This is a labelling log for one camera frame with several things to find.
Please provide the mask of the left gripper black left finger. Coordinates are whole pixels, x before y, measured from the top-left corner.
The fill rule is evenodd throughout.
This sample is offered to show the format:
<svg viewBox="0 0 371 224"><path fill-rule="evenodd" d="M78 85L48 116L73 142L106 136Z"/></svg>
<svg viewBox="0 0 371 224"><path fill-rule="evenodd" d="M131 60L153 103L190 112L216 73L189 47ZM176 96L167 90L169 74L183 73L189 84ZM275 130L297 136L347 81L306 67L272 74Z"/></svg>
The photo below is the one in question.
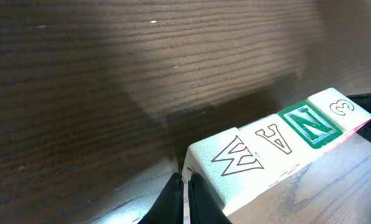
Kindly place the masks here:
<svg viewBox="0 0 371 224"><path fill-rule="evenodd" d="M182 176L175 172L139 224L183 224L183 192Z"/></svg>

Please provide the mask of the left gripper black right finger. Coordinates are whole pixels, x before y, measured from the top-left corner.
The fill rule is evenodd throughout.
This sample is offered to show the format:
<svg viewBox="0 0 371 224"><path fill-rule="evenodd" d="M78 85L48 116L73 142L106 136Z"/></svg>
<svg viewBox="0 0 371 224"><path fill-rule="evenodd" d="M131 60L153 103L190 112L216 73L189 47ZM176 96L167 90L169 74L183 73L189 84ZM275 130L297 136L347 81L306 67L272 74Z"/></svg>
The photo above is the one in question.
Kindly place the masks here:
<svg viewBox="0 0 371 224"><path fill-rule="evenodd" d="M208 185L200 174L188 182L191 224L232 224L213 199Z"/></svg>

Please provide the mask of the red number 3 block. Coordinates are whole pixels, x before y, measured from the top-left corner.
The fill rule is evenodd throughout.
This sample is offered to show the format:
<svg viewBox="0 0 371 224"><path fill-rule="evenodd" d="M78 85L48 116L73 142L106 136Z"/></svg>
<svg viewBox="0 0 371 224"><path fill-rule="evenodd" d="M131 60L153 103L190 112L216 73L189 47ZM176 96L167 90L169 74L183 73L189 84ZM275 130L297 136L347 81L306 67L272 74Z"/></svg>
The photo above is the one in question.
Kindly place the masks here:
<svg viewBox="0 0 371 224"><path fill-rule="evenodd" d="M307 98L315 108L326 115L343 134L337 146L371 120L371 114L335 88L328 88Z"/></svg>

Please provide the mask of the yellow top wooden block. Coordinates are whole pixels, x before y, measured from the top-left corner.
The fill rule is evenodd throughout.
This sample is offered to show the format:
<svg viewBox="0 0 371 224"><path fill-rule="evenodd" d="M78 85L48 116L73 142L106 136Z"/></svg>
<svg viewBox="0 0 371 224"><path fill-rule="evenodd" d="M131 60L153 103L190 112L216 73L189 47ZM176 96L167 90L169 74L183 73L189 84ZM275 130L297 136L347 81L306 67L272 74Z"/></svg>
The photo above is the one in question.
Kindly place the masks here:
<svg viewBox="0 0 371 224"><path fill-rule="evenodd" d="M268 170L237 128L191 144L182 174L186 181L200 174L225 215L252 201L268 184Z"/></svg>

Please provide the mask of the soccer ball wooden block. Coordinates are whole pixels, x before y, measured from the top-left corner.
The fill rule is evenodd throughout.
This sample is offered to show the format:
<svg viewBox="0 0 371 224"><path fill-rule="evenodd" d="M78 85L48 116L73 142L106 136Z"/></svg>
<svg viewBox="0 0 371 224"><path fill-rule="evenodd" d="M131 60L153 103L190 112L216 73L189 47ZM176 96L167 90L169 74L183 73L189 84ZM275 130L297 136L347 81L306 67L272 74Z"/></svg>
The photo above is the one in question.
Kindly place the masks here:
<svg viewBox="0 0 371 224"><path fill-rule="evenodd" d="M344 131L308 101L289 106L278 115L316 155L330 151L344 137Z"/></svg>

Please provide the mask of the red A wooden block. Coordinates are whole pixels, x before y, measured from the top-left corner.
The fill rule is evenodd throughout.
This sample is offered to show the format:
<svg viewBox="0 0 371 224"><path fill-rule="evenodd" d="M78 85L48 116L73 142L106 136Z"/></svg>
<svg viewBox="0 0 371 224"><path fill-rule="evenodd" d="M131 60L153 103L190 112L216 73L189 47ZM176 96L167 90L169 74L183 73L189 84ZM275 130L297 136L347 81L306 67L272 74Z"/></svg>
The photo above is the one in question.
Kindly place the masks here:
<svg viewBox="0 0 371 224"><path fill-rule="evenodd" d="M247 124L239 131L268 171L269 187L299 171L316 158L314 149L277 114Z"/></svg>

